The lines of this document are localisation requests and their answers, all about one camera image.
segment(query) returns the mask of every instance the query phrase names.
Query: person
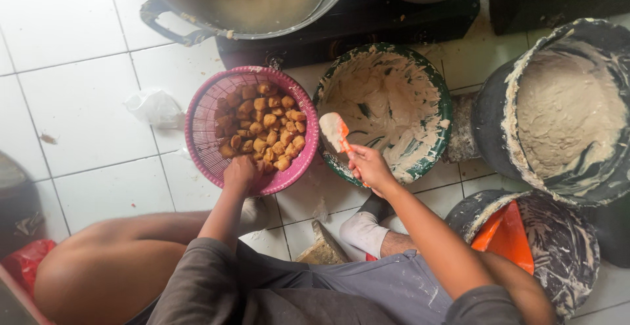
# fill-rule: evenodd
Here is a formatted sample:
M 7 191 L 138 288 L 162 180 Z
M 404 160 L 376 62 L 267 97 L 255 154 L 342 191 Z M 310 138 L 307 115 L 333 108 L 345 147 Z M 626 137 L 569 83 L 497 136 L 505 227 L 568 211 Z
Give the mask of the person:
M 129 324 L 555 323 L 551 303 L 530 274 L 502 257 L 473 251 L 396 182 L 379 152 L 353 148 L 350 168 L 374 195 L 342 225 L 340 235 L 377 261 L 292 263 L 240 242 L 241 207 L 261 170 L 238 157 L 225 170 L 225 188 L 205 222 L 199 215 L 177 222 L 142 216 L 145 223 L 136 225 L 154 225 L 137 231 L 104 222 L 116 230 L 82 231 L 83 248 L 91 251 L 61 243 L 58 248 L 66 250 L 38 270 L 36 304 L 59 325 L 129 319 Z M 378 225 L 389 205 L 409 235 Z M 174 228 L 177 223 L 189 223 L 188 228 Z M 89 232 L 100 236 L 89 242 Z M 105 250 L 95 256 L 99 243 Z M 72 300 L 80 301 L 70 305 Z

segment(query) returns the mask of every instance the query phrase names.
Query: foot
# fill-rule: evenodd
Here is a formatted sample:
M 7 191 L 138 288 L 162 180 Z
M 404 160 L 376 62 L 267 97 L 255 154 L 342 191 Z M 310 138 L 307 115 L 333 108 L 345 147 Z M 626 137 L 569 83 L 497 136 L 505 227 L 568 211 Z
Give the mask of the foot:
M 263 230 L 269 224 L 269 211 L 261 198 L 248 197 L 242 204 L 239 235 Z
M 389 214 L 389 203 L 372 193 L 350 219 L 343 222 L 339 235 L 343 241 L 380 259 L 381 245 L 389 229 L 379 223 Z

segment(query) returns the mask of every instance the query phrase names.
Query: white sock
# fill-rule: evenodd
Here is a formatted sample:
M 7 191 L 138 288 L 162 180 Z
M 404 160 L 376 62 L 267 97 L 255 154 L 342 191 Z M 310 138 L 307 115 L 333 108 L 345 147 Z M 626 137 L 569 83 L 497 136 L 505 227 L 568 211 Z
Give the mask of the white sock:
M 269 212 L 259 198 L 248 197 L 242 204 L 238 235 L 261 231 L 269 224 Z
M 389 229 L 376 223 L 376 216 L 370 212 L 359 212 L 343 222 L 339 236 L 343 241 L 368 254 L 381 258 L 381 245 Z

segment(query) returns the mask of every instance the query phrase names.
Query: black pot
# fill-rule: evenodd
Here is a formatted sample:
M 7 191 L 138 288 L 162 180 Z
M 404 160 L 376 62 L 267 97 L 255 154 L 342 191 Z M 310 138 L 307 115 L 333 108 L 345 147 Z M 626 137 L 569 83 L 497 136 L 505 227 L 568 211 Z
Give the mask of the black pot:
M 586 302 L 600 265 L 595 229 L 576 208 L 537 190 L 486 190 L 460 201 L 445 222 L 470 244 L 488 218 L 512 200 L 518 203 L 523 218 L 534 257 L 534 277 L 563 323 Z
M 570 171 L 545 180 L 529 165 L 518 138 L 516 97 L 523 71 L 532 56 L 554 45 L 555 48 L 563 47 L 568 53 L 588 58 L 588 54 L 579 49 L 564 46 L 562 40 L 567 37 L 598 48 L 604 56 L 616 58 L 617 62 L 610 61 L 608 69 L 622 100 L 630 106 L 630 31 L 605 20 L 579 19 L 541 38 L 529 51 L 491 74 L 473 104 L 473 135 L 484 160 L 500 174 L 524 181 L 567 203 L 607 204 L 630 191 L 630 130 L 622 131 L 616 152 L 607 161 L 592 164 L 583 174 Z M 597 177 L 598 182 L 587 187 L 580 185 L 593 177 Z

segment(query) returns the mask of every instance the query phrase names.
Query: grey shorts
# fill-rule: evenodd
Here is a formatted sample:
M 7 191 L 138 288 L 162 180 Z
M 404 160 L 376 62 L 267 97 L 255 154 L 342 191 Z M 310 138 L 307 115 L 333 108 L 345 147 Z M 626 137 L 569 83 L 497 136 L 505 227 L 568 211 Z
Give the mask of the grey shorts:
M 239 241 L 236 249 L 241 292 L 250 289 L 314 288 L 371 300 L 398 324 L 436 325 L 453 303 L 415 250 L 343 265 L 309 265 L 258 254 Z M 155 300 L 126 325 L 148 321 Z

